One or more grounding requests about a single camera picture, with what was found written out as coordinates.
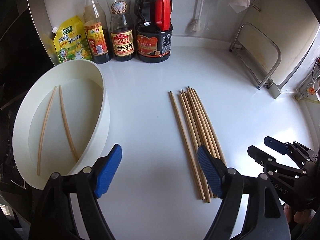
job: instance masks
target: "yellow packet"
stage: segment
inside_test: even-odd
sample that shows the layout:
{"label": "yellow packet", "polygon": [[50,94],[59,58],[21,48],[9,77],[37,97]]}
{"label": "yellow packet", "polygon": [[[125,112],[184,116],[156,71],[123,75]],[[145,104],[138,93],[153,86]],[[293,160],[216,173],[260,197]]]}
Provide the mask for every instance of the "yellow packet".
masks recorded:
{"label": "yellow packet", "polygon": [[60,25],[53,43],[61,63],[72,59],[92,60],[84,26],[78,16]]}

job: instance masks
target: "red jug handle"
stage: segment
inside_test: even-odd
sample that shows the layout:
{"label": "red jug handle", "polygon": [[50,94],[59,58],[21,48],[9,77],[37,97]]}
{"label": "red jug handle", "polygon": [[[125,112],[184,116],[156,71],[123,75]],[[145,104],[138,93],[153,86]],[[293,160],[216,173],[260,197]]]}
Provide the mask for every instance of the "red jug handle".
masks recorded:
{"label": "red jug handle", "polygon": [[171,24],[171,2],[170,0],[156,1],[156,25],[161,31],[170,29]]}

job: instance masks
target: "white countertop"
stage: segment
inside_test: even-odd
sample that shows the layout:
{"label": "white countertop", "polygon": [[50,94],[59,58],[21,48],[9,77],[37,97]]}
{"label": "white countertop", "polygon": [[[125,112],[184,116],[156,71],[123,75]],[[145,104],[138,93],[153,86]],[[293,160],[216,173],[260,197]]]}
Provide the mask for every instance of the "white countertop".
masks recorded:
{"label": "white countertop", "polygon": [[[243,175],[262,172],[247,155],[250,145],[295,167],[289,157],[264,146],[266,136],[312,148],[299,104],[293,98],[274,100],[267,90],[257,90],[227,50],[173,47],[170,58],[159,64],[112,60],[100,67],[111,109],[102,155],[118,143],[123,158],[98,202],[117,240],[201,240],[221,203],[197,199],[170,90],[197,90],[228,166]],[[88,239],[76,196],[72,198],[80,236]],[[233,236],[241,231],[247,199],[243,196]]]}

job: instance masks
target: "white cutting board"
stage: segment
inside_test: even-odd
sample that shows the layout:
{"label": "white cutting board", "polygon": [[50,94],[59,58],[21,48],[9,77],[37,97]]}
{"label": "white cutting board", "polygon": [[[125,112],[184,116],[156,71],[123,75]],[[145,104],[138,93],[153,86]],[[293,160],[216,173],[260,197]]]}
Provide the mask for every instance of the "white cutting board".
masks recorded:
{"label": "white cutting board", "polygon": [[[250,6],[243,21],[253,24],[279,47],[282,59],[271,79],[280,85],[307,53],[319,23],[305,0],[261,0],[260,8],[261,12]],[[276,49],[247,25],[239,41],[268,73],[277,60]]]}

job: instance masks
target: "bottle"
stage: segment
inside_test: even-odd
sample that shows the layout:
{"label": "bottle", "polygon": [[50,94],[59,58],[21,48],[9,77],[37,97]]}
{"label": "bottle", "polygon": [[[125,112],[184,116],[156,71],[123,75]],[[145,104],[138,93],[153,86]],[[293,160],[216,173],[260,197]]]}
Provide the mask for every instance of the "bottle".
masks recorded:
{"label": "bottle", "polygon": [[107,0],[111,13],[110,32],[115,59],[134,58],[133,21],[130,16],[131,0]]}
{"label": "bottle", "polygon": [[97,64],[112,59],[106,14],[97,0],[85,0],[83,23],[92,60]]}
{"label": "bottle", "polygon": [[162,62],[170,56],[172,0],[136,0],[137,51],[140,60]]}

